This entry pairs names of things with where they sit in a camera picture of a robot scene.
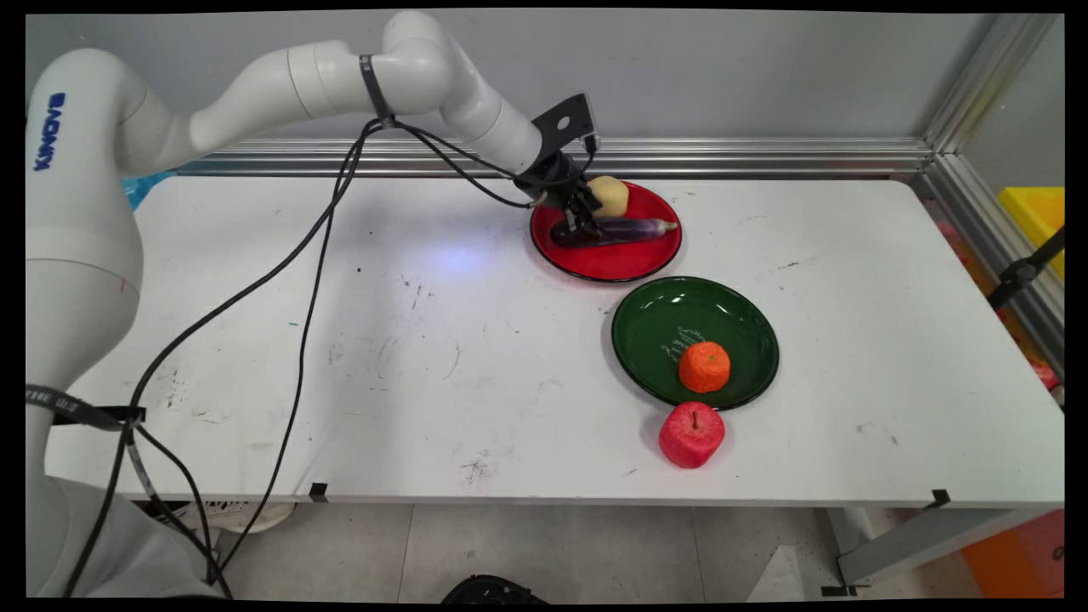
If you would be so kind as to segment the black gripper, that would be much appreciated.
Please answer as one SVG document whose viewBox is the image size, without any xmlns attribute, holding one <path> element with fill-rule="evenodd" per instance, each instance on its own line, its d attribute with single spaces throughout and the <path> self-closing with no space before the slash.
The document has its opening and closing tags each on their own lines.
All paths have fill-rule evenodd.
<svg viewBox="0 0 1088 612">
<path fill-rule="evenodd" d="M 588 167 L 594 162 L 594 150 L 586 152 L 586 161 L 578 163 L 571 155 L 559 150 L 514 178 L 514 186 L 529 195 L 524 208 L 562 209 L 561 241 L 590 240 L 588 221 L 605 213 L 604 205 L 588 186 Z"/>
</svg>

